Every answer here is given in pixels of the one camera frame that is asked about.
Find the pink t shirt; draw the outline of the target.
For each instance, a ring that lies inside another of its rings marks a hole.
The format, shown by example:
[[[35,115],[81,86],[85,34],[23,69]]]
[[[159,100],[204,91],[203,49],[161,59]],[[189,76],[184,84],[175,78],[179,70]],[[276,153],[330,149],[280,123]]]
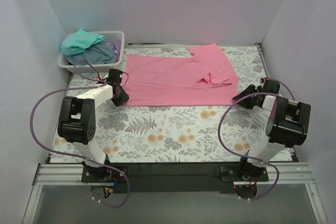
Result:
[[[190,58],[129,55],[125,106],[231,105],[238,76],[216,44],[189,48]]]

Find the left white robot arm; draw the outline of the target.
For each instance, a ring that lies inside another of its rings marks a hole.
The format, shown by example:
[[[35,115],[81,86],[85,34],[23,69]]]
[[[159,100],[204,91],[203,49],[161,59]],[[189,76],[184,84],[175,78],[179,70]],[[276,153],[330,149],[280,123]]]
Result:
[[[58,120],[57,134],[77,148],[85,157],[84,164],[94,167],[93,175],[100,182],[111,178],[112,170],[107,163],[107,155],[99,147],[95,139],[96,109],[108,100],[118,107],[129,100],[124,91],[122,78],[127,73],[110,69],[104,78],[106,84],[97,85],[84,94],[76,97],[64,97]]]

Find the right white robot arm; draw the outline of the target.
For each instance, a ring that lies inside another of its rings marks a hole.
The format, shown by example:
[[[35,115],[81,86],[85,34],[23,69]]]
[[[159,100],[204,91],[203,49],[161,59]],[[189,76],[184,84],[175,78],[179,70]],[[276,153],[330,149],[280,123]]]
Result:
[[[265,95],[278,94],[280,86],[284,86],[282,82],[269,78],[262,78],[260,82],[261,85],[251,84],[232,98],[243,108],[258,106],[270,112],[265,127],[266,136],[239,161],[238,176],[246,181],[251,180],[257,174],[257,169],[265,167],[279,152],[302,145],[307,138],[310,120],[311,105]]]

